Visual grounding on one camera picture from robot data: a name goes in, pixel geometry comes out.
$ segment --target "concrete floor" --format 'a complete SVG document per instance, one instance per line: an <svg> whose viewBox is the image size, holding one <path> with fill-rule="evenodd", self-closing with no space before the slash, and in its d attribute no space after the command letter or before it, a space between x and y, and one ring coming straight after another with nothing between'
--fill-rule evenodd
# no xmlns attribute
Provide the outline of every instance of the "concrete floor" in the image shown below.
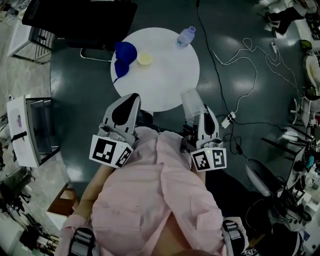
<svg viewBox="0 0 320 256"><path fill-rule="evenodd" d="M218 75L197 17L196 1L134 2L138 4L138 9L129 33L149 27L166 28L180 33L188 26L196 27L196 36L192 42L200 64L200 78L196 89L203 102L216 116L227 114ZM198 11L208 35L210 50L214 50L218 57L226 62L239 49L244 48L243 38L250 38L253 47L261 47L274 58L271 48L273 34L265 20L258 15L266 11L263 9L264 6L256 0L201 0ZM295 25L290 26L285 36L275 39L275 44L286 65L295 73L298 88L301 90L305 83L302 70L303 53ZM52 97L57 103L55 111L58 118L55 125L65 166L75 189L81 195L98 168L98 164L88 158L92 134L97 133L107 107L118 99L119 95L111 80L109 63L81 59L79 49L69 48L60 41L55 42L54 48L51 58L51 88ZM87 56L111 59L110 54L100 50L88 50ZM254 63L258 77L254 91L240 101L235 120L239 123L269 122L286 125L289 104L292 98L298 98L296 89L270 71L262 52L242 52L239 55L244 56ZM246 95L253 86L255 70L245 59L229 66L222 66L217 60L215 62L227 107L230 111L235 111L239 97ZM294 80L292 73L283 64L273 69L288 80ZM176 132L182 130L185 121L182 105L168 111L156 112L153 118L156 125ZM231 125L227 129L220 128L220 136L230 133L231 128ZM261 141L261 137L276 140L280 133L276 127L266 124L234 126L234 135L242 138L244 154L259 159L275 175L287 179L292 163L284 158L283 152ZM229 143L225 143L225 147L225 171L247 188L253 189L245 171L246 159L231 154Z"/></svg>
<svg viewBox="0 0 320 256"><path fill-rule="evenodd" d="M50 97L50 64L34 63L7 58L7 50L11 40L12 27L0 22L0 115L6 112L9 94L14 97L30 95L31 97ZM3 150L6 166L0 171L0 181L10 175L18 167L13 162L12 145ZM31 201L26 206L27 213L41 223L49 234L58 235L59 231L46 215L46 211L69 181L61 154L58 153L39 168L32 170L35 181L31 182L26 191Z"/></svg>

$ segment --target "round white table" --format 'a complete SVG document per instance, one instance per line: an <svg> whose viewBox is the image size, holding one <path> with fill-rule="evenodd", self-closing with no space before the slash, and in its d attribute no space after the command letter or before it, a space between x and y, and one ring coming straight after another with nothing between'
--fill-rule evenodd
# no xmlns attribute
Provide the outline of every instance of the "round white table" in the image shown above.
<svg viewBox="0 0 320 256"><path fill-rule="evenodd" d="M196 88L200 66L198 56L189 44L179 48L179 34L169 29L149 27L128 35L123 41L133 44L139 51L147 51L153 61L141 67L137 60L129 66L129 72L119 78L114 87L120 96L137 93L141 97L141 109L150 112L171 110L182 104L180 93ZM111 78L116 80L116 54L111 62Z"/></svg>

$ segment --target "pink jacket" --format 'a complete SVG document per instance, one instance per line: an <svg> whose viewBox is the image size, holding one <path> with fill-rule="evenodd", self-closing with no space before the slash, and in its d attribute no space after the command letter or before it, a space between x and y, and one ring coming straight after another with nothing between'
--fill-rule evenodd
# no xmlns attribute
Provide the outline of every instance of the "pink jacket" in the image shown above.
<svg viewBox="0 0 320 256"><path fill-rule="evenodd" d="M123 168L106 180L91 222L71 215L55 255L66 256L74 231L92 225L103 256L150 256L171 212L193 249L226 255L223 216L212 194L190 171L181 136L137 128L139 141Z"/></svg>

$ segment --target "water bottle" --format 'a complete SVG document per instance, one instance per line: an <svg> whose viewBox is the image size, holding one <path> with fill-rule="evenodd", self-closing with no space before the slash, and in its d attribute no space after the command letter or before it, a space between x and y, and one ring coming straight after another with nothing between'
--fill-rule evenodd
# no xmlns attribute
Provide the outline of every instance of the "water bottle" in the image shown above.
<svg viewBox="0 0 320 256"><path fill-rule="evenodd" d="M192 40L195 38L195 35L196 28L194 26L190 26L180 33L176 40L176 43L180 48L184 48L192 42Z"/></svg>

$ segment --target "bottle cap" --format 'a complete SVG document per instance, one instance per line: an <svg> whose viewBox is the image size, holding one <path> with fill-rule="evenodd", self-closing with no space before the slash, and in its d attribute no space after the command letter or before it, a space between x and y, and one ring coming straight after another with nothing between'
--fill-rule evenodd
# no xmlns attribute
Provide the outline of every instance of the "bottle cap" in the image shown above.
<svg viewBox="0 0 320 256"><path fill-rule="evenodd" d="M189 30L190 33L195 33L196 32L196 28L194 26L190 26L188 28L188 30Z"/></svg>

